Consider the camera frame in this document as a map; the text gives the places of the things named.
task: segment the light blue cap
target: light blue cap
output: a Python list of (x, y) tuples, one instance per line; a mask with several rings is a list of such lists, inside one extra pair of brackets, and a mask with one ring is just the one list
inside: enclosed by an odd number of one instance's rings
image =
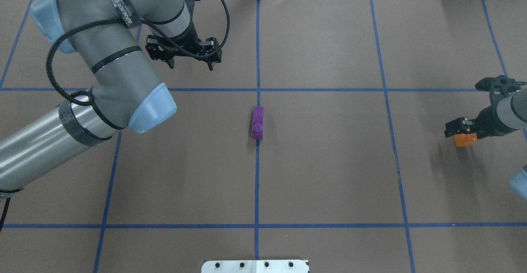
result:
[[(64, 34), (58, 16), (57, 0), (37, 0), (31, 5), (30, 13), (36, 27), (51, 44)], [(77, 51), (67, 39), (61, 43), (58, 50), (66, 54)]]
[(143, 100), (128, 122), (137, 134), (152, 129), (175, 114), (177, 106), (165, 83), (160, 83)]
[(508, 187), (527, 200), (527, 172), (525, 169), (519, 170), (518, 173), (508, 181)]

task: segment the orange block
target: orange block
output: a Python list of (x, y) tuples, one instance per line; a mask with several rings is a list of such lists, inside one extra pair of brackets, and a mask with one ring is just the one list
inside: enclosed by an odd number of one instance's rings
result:
[(478, 139), (476, 133), (454, 135), (456, 147), (470, 147), (472, 144), (476, 143), (476, 139)]

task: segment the black wire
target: black wire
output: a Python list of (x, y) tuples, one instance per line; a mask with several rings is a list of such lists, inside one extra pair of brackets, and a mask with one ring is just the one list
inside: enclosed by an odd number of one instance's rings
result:
[(4, 227), (5, 217), (7, 216), (7, 209), (9, 209), (10, 202), (11, 202), (11, 198), (7, 198), (5, 200), (4, 212), (2, 213), (2, 218), (0, 219), (0, 232), (2, 231), (2, 228)]
[[(209, 57), (213, 56), (217, 52), (219, 52), (224, 47), (225, 42), (226, 42), (227, 38), (229, 37), (229, 29), (230, 29), (229, 10), (227, 9), (227, 5), (225, 4), (225, 0), (220, 0), (220, 1), (222, 2), (222, 5), (225, 8), (225, 15), (226, 15), (226, 21), (227, 21), (227, 26), (226, 26), (226, 30), (225, 30), (225, 37), (224, 37), (224, 40), (222, 41), (222, 44), (220, 44), (220, 46), (218, 46), (218, 48), (216, 50), (212, 51), (211, 53), (209, 53), (207, 55), (200, 56), (200, 55), (192, 54), (191, 52), (188, 52), (187, 50), (184, 50), (182, 47), (177, 45), (170, 37), (168, 37), (168, 35), (166, 35), (163, 31), (161, 31), (153, 23), (151, 23), (149, 21), (145, 21), (145, 20), (141, 20), (141, 22), (143, 24), (145, 24), (145, 25), (150, 26), (154, 31), (157, 31), (164, 39), (166, 39), (166, 41), (168, 41), (172, 46), (174, 46), (174, 48), (163, 47), (163, 49), (166, 49), (166, 50), (169, 50), (169, 51), (180, 51), (180, 52), (184, 53), (185, 55), (187, 55), (189, 57), (192, 57), (194, 59), (197, 59), (197, 60), (206, 59), (206, 58), (209, 58)], [(64, 40), (68, 39), (68, 37), (70, 37), (72, 35), (75, 35), (75, 34), (81, 32), (81, 31), (84, 31), (86, 29), (90, 29), (92, 27), (100, 26), (100, 25), (109, 25), (109, 24), (114, 24), (114, 23), (124, 23), (124, 21), (122, 19), (109, 19), (109, 20), (102, 20), (102, 21), (95, 21), (95, 22), (87, 23), (85, 25), (82, 25), (82, 26), (79, 26), (77, 28), (71, 29), (67, 33), (64, 33), (51, 46), (51, 49), (49, 50), (49, 53), (47, 54), (47, 59), (46, 59), (47, 78), (49, 79), (49, 82), (51, 83), (53, 88), (55, 88), (55, 90), (60, 95), (62, 95), (62, 97), (66, 98), (69, 102), (77, 104), (77, 105), (80, 105), (80, 106), (90, 106), (93, 103), (93, 95), (90, 92), (88, 92), (88, 91), (77, 91), (75, 96), (85, 95), (85, 96), (88, 97), (88, 101), (79, 101), (79, 100), (75, 99), (74, 96), (66, 93), (66, 91), (64, 91), (64, 89), (62, 89), (62, 87), (57, 83), (57, 81), (55, 79), (55, 76), (53, 74), (53, 68), (51, 67), (51, 65), (53, 63), (53, 57), (55, 56), (55, 53), (57, 52), (58, 47), (60, 46), (60, 44)]]

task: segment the purple block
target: purple block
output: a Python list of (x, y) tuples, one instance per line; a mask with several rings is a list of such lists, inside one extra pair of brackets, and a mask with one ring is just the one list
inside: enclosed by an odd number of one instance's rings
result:
[(254, 139), (262, 139), (264, 137), (264, 107), (255, 106), (252, 111), (252, 132), (251, 136)]

